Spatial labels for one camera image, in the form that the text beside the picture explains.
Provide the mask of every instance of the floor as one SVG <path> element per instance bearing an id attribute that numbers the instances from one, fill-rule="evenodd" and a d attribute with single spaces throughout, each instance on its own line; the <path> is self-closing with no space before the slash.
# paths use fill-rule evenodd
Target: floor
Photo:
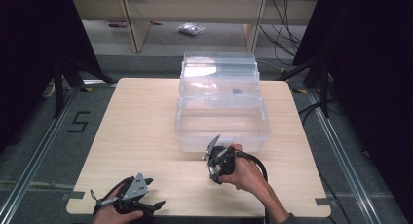
<path id="1" fill-rule="evenodd" d="M 130 37 L 125 28 L 109 27 L 106 21 L 84 21 L 94 51 L 99 61 L 105 62 L 103 66 L 108 72 L 112 72 L 111 68 L 118 68 L 111 67 L 114 64 L 121 64 L 116 63 L 116 59 L 125 61 L 145 57 L 146 62 L 158 65 L 157 62 L 163 56 L 179 62 L 186 51 L 246 51 L 241 25 L 200 23 L 205 30 L 196 36 L 188 36 L 177 30 L 182 23 L 160 22 L 159 25 L 152 25 L 142 51 L 137 53 L 132 50 Z M 275 49 L 264 31 L 276 39 L 278 36 L 276 29 L 279 28 L 279 26 L 263 25 L 263 30 L 259 31 L 254 52 L 261 67 L 270 68 L 273 74 L 277 75 L 281 75 L 283 68 L 291 69 L 289 64 L 292 62 L 292 54 L 296 49 L 295 44 L 286 36 L 285 28 L 282 31 L 285 38 L 279 37 L 278 42 L 289 52 L 280 48 Z M 289 31 L 297 41 L 302 38 L 305 29 L 306 27 L 296 26 L 290 27 Z M 303 110 L 318 101 L 318 90 L 306 90 L 302 85 L 305 73 L 289 80 L 292 89 L 304 89 L 308 92 L 307 94 L 293 93 L 297 110 Z M 63 213 L 67 196 L 76 182 L 76 174 L 82 168 L 81 163 L 74 165 L 63 162 L 72 162 L 75 159 L 85 160 L 89 148 L 79 147 L 78 144 L 80 142 L 92 144 L 99 120 L 104 114 L 113 90 L 94 89 L 94 95 L 79 92 L 72 100 L 71 106 L 75 107 L 71 107 L 72 109 L 67 112 L 67 117 L 62 120 L 60 131 L 67 132 L 73 128 L 71 121 L 79 110 L 91 108 L 90 103 L 104 103 L 93 106 L 94 115 L 89 120 L 90 127 L 87 132 L 77 139 L 58 132 L 53 136 L 53 145 L 41 159 L 40 164 L 30 168 L 28 165 L 31 163 L 28 164 L 28 162 L 32 155 L 37 153 L 39 142 L 42 142 L 44 135 L 48 134 L 49 125 L 54 123 L 50 114 L 54 110 L 53 99 L 45 98 L 45 101 L 39 104 L 26 128 L 21 131 L 21 135 L 26 135 L 26 137 L 22 137 L 18 145 L 25 145 L 25 147 L 9 147 L 0 156 L 0 201 L 3 202 L 2 204 L 10 199 L 9 194 L 16 184 L 19 185 L 19 180 L 24 180 L 21 175 L 27 170 L 34 169 L 35 171 L 35 175 L 28 181 L 27 193 L 17 200 L 20 205 L 19 208 L 13 210 L 14 217 L 9 220 L 11 223 L 86 223 L 91 220 L 89 215 L 72 217 Z M 331 114 L 327 120 L 323 118 L 319 110 L 309 114 L 308 118 L 303 113 L 301 118 L 305 121 L 304 129 L 315 161 L 319 166 L 326 195 L 331 200 L 331 219 L 299 218 L 299 221 L 301 223 L 407 223 L 374 165 L 360 153 L 362 145 L 341 112 L 339 104 L 329 105 L 329 110 L 335 114 Z M 333 136 L 327 137 L 326 134 L 329 132 L 334 132 Z M 340 159 L 343 154 L 348 157 L 348 160 Z"/>

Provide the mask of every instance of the transparent plastic box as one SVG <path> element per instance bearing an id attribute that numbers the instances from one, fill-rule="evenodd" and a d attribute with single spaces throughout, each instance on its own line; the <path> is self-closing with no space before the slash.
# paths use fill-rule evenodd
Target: transparent plastic box
<path id="1" fill-rule="evenodd" d="M 185 53 L 175 134 L 185 152 L 240 143 L 259 151 L 271 133 L 253 53 Z"/>

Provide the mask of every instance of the table surface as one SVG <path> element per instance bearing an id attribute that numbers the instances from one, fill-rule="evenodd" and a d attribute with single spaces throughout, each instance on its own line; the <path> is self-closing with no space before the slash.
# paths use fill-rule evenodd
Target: table surface
<path id="1" fill-rule="evenodd" d="M 288 84 L 260 85 L 272 134 L 260 152 L 251 154 L 265 165 L 269 183 L 289 212 L 328 216 L 330 206 L 316 204 L 326 196 Z M 167 201 L 156 215 L 264 215 L 263 205 L 248 192 L 209 179 L 203 153 L 181 151 L 173 131 L 178 86 L 178 79 L 119 81 L 74 188 L 85 196 L 69 200 L 69 213 L 92 213 L 91 189 L 102 198 L 122 179 L 142 172 L 154 181 L 141 201 Z"/>

